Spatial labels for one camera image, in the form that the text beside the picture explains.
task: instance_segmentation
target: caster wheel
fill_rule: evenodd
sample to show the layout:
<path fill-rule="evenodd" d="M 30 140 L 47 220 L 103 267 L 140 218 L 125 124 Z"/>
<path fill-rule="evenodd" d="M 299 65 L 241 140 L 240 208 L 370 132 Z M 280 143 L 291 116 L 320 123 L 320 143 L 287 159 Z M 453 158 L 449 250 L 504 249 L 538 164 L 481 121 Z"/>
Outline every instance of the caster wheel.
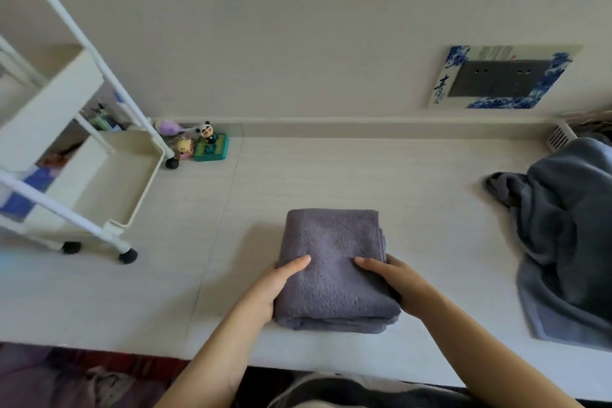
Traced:
<path fill-rule="evenodd" d="M 166 168 L 168 169 L 177 169 L 179 167 L 178 158 L 168 158 L 166 160 Z"/>
<path fill-rule="evenodd" d="M 80 250 L 80 242 L 64 242 L 64 245 L 62 245 L 62 252 L 64 252 L 66 255 L 74 255 L 75 253 L 79 253 Z"/>
<path fill-rule="evenodd" d="M 136 258 L 138 258 L 138 252 L 136 252 L 133 248 L 119 255 L 119 261 L 121 261 L 124 265 L 134 263 L 134 261 L 136 261 Z"/>

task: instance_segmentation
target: panda figurine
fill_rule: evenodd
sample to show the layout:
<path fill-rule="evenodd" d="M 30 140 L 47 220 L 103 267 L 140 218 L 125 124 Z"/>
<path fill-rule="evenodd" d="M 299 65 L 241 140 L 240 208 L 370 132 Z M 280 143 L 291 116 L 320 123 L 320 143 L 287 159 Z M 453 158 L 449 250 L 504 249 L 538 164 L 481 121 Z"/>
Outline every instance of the panda figurine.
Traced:
<path fill-rule="evenodd" d="M 197 126 L 195 128 L 195 132 L 205 138 L 208 143 L 213 144 L 217 142 L 218 137 L 217 134 L 215 134 L 215 131 L 213 131 L 210 121 Z"/>

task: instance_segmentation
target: white tabletop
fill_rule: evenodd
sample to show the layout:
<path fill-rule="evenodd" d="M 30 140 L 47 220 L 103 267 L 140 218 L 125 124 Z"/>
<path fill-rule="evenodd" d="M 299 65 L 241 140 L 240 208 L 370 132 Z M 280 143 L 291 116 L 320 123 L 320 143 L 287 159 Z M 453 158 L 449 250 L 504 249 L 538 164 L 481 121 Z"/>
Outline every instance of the white tabletop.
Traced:
<path fill-rule="evenodd" d="M 570 395 L 612 401 L 612 352 L 531 336 L 515 285 L 523 254 L 480 187 L 544 155 L 531 141 L 236 139 L 219 165 L 159 173 L 128 232 L 134 265 L 4 252 L 0 340 L 191 358 L 278 255 L 288 210 L 373 208 L 390 253 Z M 379 335 L 270 325 L 250 363 L 461 385 L 405 314 Z"/>

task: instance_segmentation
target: baseboard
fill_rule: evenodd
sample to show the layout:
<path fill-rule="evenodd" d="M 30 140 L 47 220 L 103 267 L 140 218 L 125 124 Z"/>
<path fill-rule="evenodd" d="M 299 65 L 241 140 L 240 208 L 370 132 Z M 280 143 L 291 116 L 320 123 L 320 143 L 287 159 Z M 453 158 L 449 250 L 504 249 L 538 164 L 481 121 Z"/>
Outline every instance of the baseboard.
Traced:
<path fill-rule="evenodd" d="M 167 118 L 183 126 L 210 121 L 215 130 L 239 137 L 318 137 L 341 139 L 546 139 L 553 118 Z"/>

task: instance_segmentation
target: person's left hand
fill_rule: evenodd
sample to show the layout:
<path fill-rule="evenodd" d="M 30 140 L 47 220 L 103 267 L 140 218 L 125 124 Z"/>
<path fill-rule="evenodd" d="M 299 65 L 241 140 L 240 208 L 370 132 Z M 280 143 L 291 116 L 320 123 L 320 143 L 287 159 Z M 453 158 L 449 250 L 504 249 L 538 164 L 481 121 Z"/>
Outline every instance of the person's left hand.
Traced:
<path fill-rule="evenodd" d="M 309 263 L 310 255 L 304 255 L 280 268 L 276 268 L 275 263 L 268 266 L 244 294 L 241 302 L 263 319 L 263 324 L 267 323 L 272 319 L 274 299 L 285 287 L 287 279 L 302 271 Z"/>

